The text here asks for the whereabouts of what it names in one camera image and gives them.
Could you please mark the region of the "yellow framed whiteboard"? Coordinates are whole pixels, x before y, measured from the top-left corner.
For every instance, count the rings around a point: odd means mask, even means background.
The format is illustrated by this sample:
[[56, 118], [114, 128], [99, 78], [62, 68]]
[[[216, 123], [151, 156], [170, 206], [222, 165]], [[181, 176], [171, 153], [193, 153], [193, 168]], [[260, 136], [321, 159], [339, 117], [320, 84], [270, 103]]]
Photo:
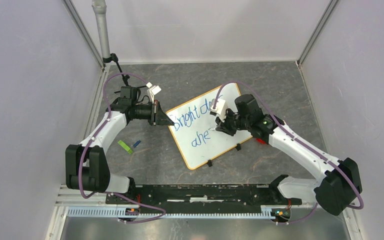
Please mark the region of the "yellow framed whiteboard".
[[252, 138], [246, 130], [237, 131], [234, 136], [213, 130], [216, 117], [210, 114], [210, 109], [219, 89], [216, 87], [166, 112], [174, 122], [169, 130], [190, 170], [207, 164]]

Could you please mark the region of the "blue marker cap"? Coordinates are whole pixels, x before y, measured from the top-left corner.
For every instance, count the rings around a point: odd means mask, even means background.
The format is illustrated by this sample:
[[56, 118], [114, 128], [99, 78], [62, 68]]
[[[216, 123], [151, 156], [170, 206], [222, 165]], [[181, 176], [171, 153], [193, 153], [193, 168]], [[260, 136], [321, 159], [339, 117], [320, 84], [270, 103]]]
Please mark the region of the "blue marker cap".
[[140, 140], [136, 141], [136, 142], [133, 144], [133, 148], [136, 148], [140, 143], [141, 143]]

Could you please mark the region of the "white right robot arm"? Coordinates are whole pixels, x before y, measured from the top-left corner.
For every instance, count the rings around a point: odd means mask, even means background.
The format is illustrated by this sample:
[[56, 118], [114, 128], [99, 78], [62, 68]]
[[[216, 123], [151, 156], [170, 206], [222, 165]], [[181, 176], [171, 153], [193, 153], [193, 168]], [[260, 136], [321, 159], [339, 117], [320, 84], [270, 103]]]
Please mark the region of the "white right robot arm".
[[217, 132], [234, 136], [238, 131], [247, 131], [253, 138], [285, 153], [313, 177], [280, 177], [268, 191], [273, 203], [299, 199], [317, 204], [334, 216], [346, 208], [361, 210], [364, 207], [359, 167], [354, 160], [339, 159], [315, 147], [294, 133], [282, 119], [264, 113], [252, 94], [240, 95], [234, 104], [237, 111], [230, 109], [223, 99], [213, 101], [210, 114], [216, 117]]

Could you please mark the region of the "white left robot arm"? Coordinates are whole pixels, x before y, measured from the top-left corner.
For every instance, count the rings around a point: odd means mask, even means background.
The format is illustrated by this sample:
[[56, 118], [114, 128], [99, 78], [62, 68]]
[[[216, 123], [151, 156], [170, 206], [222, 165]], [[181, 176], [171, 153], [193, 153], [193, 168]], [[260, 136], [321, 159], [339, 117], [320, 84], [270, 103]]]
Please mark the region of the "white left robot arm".
[[92, 133], [79, 144], [66, 148], [65, 177], [69, 189], [115, 192], [125, 204], [136, 200], [137, 190], [131, 186], [133, 179], [111, 173], [106, 153], [119, 132], [133, 120], [146, 120], [151, 126], [174, 125], [155, 99], [161, 88], [151, 83], [146, 87], [147, 103], [141, 103], [140, 87], [121, 87], [120, 96], [109, 105]]

